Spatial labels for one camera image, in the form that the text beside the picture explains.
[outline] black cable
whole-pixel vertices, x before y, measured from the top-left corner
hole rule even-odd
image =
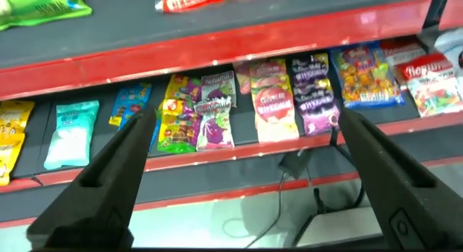
[[[259,239],[261,239],[263,236],[265,236],[273,227],[275,227],[276,223],[280,220],[280,217],[281,217],[281,204],[282,204],[282,201],[281,201],[281,192],[283,190],[283,184],[284,184],[284,181],[286,180],[286,178],[288,178],[287,176],[287,173],[283,173],[283,175],[281,176],[281,180],[280,180],[280,184],[279,184],[279,187],[278,187],[278,214],[276,215],[276,218],[274,219],[274,221],[272,222],[272,224],[270,224],[264,231],[262,231],[251,243],[247,244],[245,246],[245,248],[250,248],[251,245],[254,245],[256,242],[259,241]]]

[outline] yellow candy package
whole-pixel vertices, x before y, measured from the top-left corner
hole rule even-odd
[[[192,102],[165,99],[160,109],[158,150],[171,154],[195,152],[201,117],[194,112]]]
[[[0,134],[23,133],[33,108],[32,101],[3,101],[0,104]]]
[[[172,75],[165,99],[188,100],[196,103],[201,99],[201,80],[184,75]]]
[[[25,134],[0,135],[0,186],[8,185],[9,174],[20,155]]]

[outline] light blue candy package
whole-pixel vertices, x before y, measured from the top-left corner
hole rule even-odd
[[[45,169],[90,163],[90,142],[99,107],[98,101],[56,107],[56,130],[43,165]]]

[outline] blue candy package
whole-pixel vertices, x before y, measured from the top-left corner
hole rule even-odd
[[[124,125],[122,120],[126,122],[132,114],[146,105],[150,98],[150,93],[151,84],[149,83],[139,83],[122,88],[117,94],[113,112],[109,117],[109,124],[122,127]]]
[[[153,137],[151,138],[150,150],[148,153],[151,152],[151,148],[153,147],[153,143],[156,141],[156,136],[158,135],[159,128],[161,127],[162,122],[162,115],[160,112],[157,113],[157,120],[156,120],[156,127],[154,128]]]
[[[341,82],[345,107],[377,108],[404,103],[379,43],[345,46],[330,53]]]
[[[130,120],[132,115],[134,115],[136,112],[140,111],[141,109],[145,108],[146,103],[141,102],[141,101],[133,101],[131,103],[126,104],[126,109],[124,113],[121,116],[121,124],[119,126],[118,130],[121,130],[124,125]]]
[[[98,101],[56,107],[56,130],[43,165],[45,169],[89,164],[90,142],[99,107]]]

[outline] cartoon fruit illustration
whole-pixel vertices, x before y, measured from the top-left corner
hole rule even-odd
[[[260,118],[268,122],[271,117],[280,120],[293,110],[292,95],[289,91],[274,86],[263,88],[255,97],[255,108]]]
[[[224,129],[217,125],[215,119],[209,119],[204,123],[203,135],[206,136],[209,143],[221,143],[224,139]]]
[[[221,98],[221,97],[224,97],[225,95],[222,93],[222,91],[220,90],[220,88],[216,88],[214,90],[212,90],[209,94],[208,94],[208,98],[209,99],[214,99],[214,98]]]

